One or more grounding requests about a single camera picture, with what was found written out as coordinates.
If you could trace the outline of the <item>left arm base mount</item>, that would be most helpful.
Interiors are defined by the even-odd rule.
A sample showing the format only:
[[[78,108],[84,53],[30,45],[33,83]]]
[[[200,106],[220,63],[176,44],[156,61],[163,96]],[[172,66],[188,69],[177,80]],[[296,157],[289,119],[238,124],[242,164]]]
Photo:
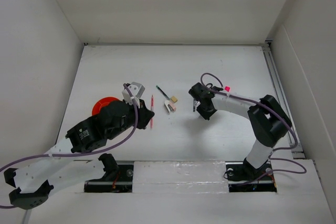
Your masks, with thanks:
[[[85,193],[131,193],[134,161],[116,161],[112,154],[102,154],[99,161],[104,165],[104,175],[85,182]]]

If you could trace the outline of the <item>pink pen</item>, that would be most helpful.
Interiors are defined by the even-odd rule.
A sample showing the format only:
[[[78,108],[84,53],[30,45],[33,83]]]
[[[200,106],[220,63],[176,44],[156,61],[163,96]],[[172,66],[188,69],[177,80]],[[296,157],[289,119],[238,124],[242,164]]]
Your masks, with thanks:
[[[151,112],[154,112],[154,95],[151,95]],[[153,117],[150,120],[150,129],[153,129]]]

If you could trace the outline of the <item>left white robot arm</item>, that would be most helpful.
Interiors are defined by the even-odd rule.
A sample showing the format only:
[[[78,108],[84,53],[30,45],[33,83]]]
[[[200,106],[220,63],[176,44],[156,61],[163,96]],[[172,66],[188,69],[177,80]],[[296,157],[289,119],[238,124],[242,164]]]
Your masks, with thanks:
[[[54,193],[86,180],[116,182],[120,168],[109,153],[139,129],[146,129],[155,113],[143,100],[137,105],[114,100],[72,127],[45,154],[25,157],[1,168],[5,183],[14,188],[3,209],[33,209]]]

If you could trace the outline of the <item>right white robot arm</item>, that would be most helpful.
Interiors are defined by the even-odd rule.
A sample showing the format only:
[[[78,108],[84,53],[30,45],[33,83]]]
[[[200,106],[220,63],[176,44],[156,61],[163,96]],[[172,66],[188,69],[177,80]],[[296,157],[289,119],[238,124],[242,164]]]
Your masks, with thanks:
[[[266,169],[275,145],[292,127],[291,120],[278,101],[271,95],[254,101],[225,92],[219,87],[207,88],[199,82],[188,93],[199,103],[196,110],[205,120],[209,120],[217,111],[226,111],[250,121],[256,140],[243,161],[242,174],[248,179],[259,177]]]

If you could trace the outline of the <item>green pen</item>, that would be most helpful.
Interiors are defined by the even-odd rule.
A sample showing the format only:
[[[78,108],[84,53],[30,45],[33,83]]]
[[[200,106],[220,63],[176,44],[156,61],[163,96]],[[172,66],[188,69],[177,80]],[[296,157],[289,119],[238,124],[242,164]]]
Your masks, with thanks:
[[[159,92],[167,99],[171,100],[171,97],[169,97],[159,86],[156,86],[156,88],[159,90]]]

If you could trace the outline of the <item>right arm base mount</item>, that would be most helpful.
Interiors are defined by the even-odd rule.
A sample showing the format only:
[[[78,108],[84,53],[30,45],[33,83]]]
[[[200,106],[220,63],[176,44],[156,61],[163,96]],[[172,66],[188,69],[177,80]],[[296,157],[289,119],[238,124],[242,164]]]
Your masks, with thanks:
[[[269,162],[257,170],[243,162],[227,162],[223,178],[228,181],[230,193],[276,193],[274,176],[267,174],[270,169],[272,167]]]

